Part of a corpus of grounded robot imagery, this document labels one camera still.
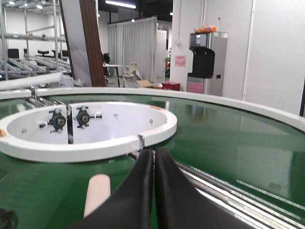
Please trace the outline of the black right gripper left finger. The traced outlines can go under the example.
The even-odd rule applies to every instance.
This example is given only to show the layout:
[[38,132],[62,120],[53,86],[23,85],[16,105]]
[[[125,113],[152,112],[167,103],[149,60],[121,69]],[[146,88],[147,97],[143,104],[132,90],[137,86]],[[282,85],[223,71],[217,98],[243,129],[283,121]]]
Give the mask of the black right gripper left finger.
[[71,229],[149,229],[153,200],[154,160],[141,150],[124,181],[109,198]]

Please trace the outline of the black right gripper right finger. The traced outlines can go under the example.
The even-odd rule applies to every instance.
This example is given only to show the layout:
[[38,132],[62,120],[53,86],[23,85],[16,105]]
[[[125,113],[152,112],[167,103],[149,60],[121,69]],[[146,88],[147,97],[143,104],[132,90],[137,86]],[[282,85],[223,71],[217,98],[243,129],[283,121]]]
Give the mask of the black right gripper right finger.
[[155,200],[161,229],[246,229],[248,225],[200,194],[165,147],[155,154]]

